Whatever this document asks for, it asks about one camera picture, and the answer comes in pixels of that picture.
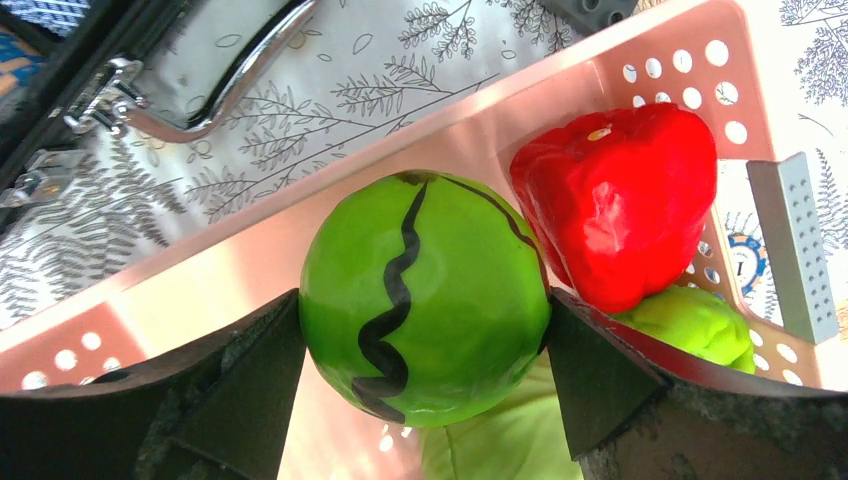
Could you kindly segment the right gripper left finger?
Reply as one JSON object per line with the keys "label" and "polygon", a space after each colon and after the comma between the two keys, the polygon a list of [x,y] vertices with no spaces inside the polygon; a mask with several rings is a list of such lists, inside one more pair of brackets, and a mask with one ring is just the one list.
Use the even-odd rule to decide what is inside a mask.
{"label": "right gripper left finger", "polygon": [[305,359],[291,290],[92,382],[1,398],[5,479],[273,479]]}

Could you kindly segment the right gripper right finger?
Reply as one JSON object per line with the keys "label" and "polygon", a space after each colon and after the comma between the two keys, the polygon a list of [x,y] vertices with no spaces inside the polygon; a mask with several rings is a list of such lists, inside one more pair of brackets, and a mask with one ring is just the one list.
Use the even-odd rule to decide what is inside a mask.
{"label": "right gripper right finger", "polygon": [[588,479],[843,479],[847,397],[722,367],[551,296],[547,349]]}

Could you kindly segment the green toy cabbage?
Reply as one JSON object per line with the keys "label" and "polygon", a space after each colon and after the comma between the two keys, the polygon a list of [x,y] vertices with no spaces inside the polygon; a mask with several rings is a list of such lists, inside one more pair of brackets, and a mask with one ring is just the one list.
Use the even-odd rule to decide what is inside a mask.
{"label": "green toy cabbage", "polygon": [[426,479],[579,480],[571,459],[550,358],[495,407],[466,421],[418,433]]}

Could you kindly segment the red toy pepper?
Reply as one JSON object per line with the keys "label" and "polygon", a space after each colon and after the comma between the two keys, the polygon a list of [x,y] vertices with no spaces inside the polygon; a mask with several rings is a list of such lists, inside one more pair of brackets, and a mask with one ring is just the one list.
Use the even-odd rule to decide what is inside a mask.
{"label": "red toy pepper", "polygon": [[521,209],[556,277],[605,313],[674,283],[694,258],[717,191],[706,122],[673,103],[600,111],[515,154]]}

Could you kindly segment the green toy watermelon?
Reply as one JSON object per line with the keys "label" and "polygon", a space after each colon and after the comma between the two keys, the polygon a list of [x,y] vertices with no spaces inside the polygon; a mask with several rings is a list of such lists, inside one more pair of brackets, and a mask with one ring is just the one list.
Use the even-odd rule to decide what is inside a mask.
{"label": "green toy watermelon", "polygon": [[521,215],[491,188],[432,170],[349,195],[302,269],[300,324],[345,400],[410,427],[457,423],[526,376],[551,316],[547,271]]}

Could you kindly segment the black poker chip case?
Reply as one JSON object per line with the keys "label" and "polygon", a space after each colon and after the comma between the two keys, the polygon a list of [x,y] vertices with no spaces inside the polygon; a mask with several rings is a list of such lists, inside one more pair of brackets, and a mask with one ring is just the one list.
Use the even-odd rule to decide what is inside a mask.
{"label": "black poker chip case", "polygon": [[209,93],[179,124],[151,107],[135,84],[160,41],[195,7],[192,1],[96,1],[71,34],[1,10],[1,25],[45,57],[28,85],[7,93],[1,121],[1,225],[54,202],[88,157],[75,143],[101,128],[116,137],[136,129],[170,143],[207,136],[241,100],[265,67],[315,14],[316,1],[282,1],[250,36]]}

